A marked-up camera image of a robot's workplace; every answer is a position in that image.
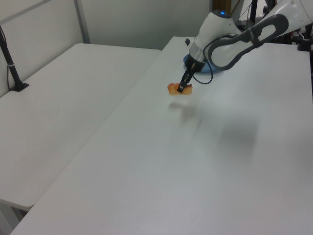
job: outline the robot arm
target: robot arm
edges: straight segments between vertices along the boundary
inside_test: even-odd
[[[189,49],[179,92],[195,72],[205,65],[204,49],[208,43],[208,60],[219,70],[232,68],[240,58],[270,40],[313,22],[312,0],[280,0],[258,24],[241,33],[233,19],[224,12],[213,11],[203,22],[198,36]]]

